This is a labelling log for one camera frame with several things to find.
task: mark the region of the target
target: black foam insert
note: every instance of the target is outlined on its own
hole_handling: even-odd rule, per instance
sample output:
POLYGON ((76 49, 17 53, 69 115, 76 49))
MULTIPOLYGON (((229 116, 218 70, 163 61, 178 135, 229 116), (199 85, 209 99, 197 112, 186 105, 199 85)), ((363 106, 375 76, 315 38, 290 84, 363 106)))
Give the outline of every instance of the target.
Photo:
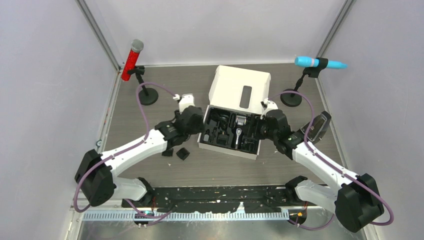
POLYGON ((259 114, 210 107, 206 113, 204 131, 201 133, 200 143, 256 154, 258 152, 259 139, 256 138, 255 134, 260 117, 261 115, 259 114), (244 125, 237 125, 237 116, 246 117, 244 125), (241 135, 236 145, 237 129, 241 129, 241 135))

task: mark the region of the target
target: white cardboard box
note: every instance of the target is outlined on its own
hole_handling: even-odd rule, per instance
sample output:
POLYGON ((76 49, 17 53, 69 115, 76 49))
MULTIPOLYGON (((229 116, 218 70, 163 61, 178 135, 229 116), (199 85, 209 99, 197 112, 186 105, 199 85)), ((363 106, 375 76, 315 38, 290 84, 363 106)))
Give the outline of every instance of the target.
MULTIPOLYGON (((244 114, 262 114, 264 108, 261 102, 268 97, 270 90, 271 74, 268 72, 254 71, 231 66, 220 65, 216 68, 215 78, 209 91, 209 105, 204 114, 203 122, 206 121, 210 107, 230 110, 244 114), (249 99, 246 93, 242 95, 245 88, 251 87, 249 99)), ((232 150, 224 147, 201 143, 201 134, 197 139, 199 148, 208 149, 220 153, 239 156, 255 160, 261 148, 261 141, 256 154, 232 150)))

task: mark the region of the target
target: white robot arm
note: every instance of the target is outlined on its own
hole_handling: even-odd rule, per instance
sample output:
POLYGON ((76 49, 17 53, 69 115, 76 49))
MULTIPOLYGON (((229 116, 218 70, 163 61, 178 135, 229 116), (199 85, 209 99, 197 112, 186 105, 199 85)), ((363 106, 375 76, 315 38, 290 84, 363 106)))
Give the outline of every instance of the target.
POLYGON ((109 199, 139 202, 151 200, 152 188, 144 178, 126 179, 118 176, 134 164, 181 145, 190 135, 203 131, 203 113, 195 106, 193 95, 185 94, 181 98, 176 96, 175 100, 178 100, 179 106, 175 111, 175 121, 160 122, 149 131, 145 141, 144 135, 112 150, 99 154, 92 149, 84 155, 75 175, 77 183, 93 165, 111 158, 90 173, 81 185, 91 206, 99 206, 109 199))
POLYGON ((319 142, 329 127, 331 116, 327 112, 315 117, 309 133, 308 145, 304 142, 307 123, 298 131, 291 131, 286 115, 276 109, 274 102, 265 99, 264 111, 258 127, 261 139, 273 141, 277 150, 293 161, 302 164, 317 175, 328 187, 298 176, 289 181, 286 194, 293 202, 307 201, 334 213, 341 224, 351 232, 357 232, 384 213, 383 204, 369 192, 344 175, 348 175, 379 194, 376 181, 368 174, 362 176, 345 169, 320 152, 314 144, 319 142))

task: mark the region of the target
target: cardboard box flap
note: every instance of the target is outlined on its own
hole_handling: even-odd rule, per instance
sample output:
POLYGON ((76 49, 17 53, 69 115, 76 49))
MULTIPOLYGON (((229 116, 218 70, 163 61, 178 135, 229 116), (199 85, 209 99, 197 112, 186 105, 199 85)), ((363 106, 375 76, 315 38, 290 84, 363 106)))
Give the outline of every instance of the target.
POLYGON ((211 105, 262 114, 261 101, 268 97, 271 74, 220 65, 209 91, 211 105))

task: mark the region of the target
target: white wall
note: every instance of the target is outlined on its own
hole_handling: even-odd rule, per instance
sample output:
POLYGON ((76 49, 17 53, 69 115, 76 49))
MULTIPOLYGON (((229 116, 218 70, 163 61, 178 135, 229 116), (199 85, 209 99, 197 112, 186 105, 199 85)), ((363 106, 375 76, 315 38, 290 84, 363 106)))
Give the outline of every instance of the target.
POLYGON ((345 0, 87 0, 115 55, 139 65, 281 63, 314 56, 345 0))
POLYGON ((60 239, 115 70, 75 1, 2 0, 0 73, 0 239, 60 239))
POLYGON ((320 75, 348 166, 393 208, 384 240, 423 239, 423 21, 422 0, 356 1, 324 54, 349 67, 320 75))

